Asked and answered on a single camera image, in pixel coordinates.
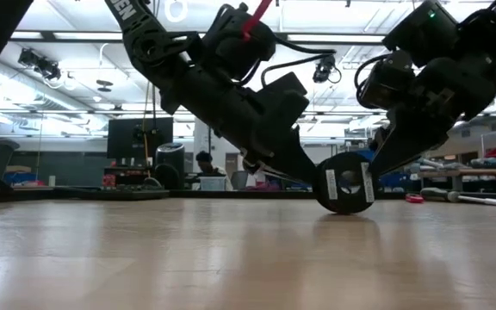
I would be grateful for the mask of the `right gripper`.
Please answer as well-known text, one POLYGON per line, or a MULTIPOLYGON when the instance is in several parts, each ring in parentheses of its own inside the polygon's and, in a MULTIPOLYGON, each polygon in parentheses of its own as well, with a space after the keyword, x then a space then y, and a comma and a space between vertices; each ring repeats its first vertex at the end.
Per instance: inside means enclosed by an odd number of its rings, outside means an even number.
POLYGON ((369 148, 369 171, 381 176, 410 164, 447 139, 447 132, 469 121, 496 97, 496 64, 483 59, 432 60, 395 97, 387 113, 390 126, 378 127, 369 148))

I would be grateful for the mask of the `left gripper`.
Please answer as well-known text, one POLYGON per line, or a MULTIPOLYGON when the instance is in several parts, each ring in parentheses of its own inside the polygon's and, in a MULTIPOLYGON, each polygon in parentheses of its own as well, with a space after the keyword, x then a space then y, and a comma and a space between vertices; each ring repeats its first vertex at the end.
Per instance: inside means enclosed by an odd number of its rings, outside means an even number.
POLYGON ((159 73, 161 107, 169 114, 183 106, 236 146, 243 169, 294 183, 311 185, 316 165, 300 143, 300 115, 266 108, 258 91, 232 84, 201 68, 159 73))

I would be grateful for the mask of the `black cord spool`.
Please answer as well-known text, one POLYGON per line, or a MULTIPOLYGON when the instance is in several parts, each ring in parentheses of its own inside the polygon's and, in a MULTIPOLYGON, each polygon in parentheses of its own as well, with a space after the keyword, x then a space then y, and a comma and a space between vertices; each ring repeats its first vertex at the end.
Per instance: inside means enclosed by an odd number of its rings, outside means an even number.
POLYGON ((313 181, 317 201, 336 214, 356 214, 369 208, 378 190, 369 166, 356 152, 339 153, 321 162, 313 181))

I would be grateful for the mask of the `white plastic tub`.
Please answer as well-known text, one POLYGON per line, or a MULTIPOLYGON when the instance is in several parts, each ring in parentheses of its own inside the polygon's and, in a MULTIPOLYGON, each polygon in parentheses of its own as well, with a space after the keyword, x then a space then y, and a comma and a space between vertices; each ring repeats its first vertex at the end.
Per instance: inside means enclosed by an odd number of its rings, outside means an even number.
POLYGON ((199 177, 201 191, 226 191, 225 177, 199 177))

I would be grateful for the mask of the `wooden workbench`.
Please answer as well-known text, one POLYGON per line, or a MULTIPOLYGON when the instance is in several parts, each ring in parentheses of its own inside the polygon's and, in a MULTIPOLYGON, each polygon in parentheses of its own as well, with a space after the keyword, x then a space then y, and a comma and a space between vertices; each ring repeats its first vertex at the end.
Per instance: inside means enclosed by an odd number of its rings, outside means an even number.
POLYGON ((464 176, 496 177, 496 169, 424 170, 418 172, 418 176, 422 179, 433 177, 450 177, 452 189, 455 191, 462 191, 462 178, 464 176))

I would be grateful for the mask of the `black monitor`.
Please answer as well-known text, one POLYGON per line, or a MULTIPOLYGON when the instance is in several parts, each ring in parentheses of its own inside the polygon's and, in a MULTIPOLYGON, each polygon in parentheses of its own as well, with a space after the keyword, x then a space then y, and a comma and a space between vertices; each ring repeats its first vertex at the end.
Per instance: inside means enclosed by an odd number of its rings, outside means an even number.
POLYGON ((108 122, 107 158, 153 157, 173 140, 173 119, 119 119, 108 122))

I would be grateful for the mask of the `blue crate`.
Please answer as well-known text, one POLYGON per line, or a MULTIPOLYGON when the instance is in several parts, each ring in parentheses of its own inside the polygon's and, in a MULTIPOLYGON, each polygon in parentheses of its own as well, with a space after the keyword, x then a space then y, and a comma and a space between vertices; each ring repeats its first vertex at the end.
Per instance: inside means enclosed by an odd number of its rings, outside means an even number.
POLYGON ((3 180, 12 186, 24 183, 35 183, 36 175, 30 172, 6 172, 3 175, 3 180))

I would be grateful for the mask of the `black table frame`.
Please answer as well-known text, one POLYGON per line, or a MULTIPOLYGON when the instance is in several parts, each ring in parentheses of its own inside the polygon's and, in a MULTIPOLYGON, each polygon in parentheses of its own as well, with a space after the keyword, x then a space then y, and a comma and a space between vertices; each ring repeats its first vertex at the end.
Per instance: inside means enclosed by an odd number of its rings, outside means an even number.
POLYGON ((0 202, 36 200, 94 200, 94 201, 146 201, 163 198, 202 199, 264 199, 264 200, 312 200, 317 196, 311 192, 295 191, 188 191, 188 190, 141 190, 107 191, 96 188, 77 187, 20 187, 13 189, 0 179, 0 202))

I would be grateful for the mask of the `grey-handled screwdriver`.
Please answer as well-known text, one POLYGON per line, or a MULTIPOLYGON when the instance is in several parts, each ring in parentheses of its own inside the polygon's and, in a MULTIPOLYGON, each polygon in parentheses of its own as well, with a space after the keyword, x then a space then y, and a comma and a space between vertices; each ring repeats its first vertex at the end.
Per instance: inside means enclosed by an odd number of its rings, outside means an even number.
POLYGON ((420 195, 426 201, 441 201, 453 203, 472 202, 496 206, 496 199, 461 195, 459 192, 454 190, 448 191, 439 188, 423 188, 420 190, 420 195))

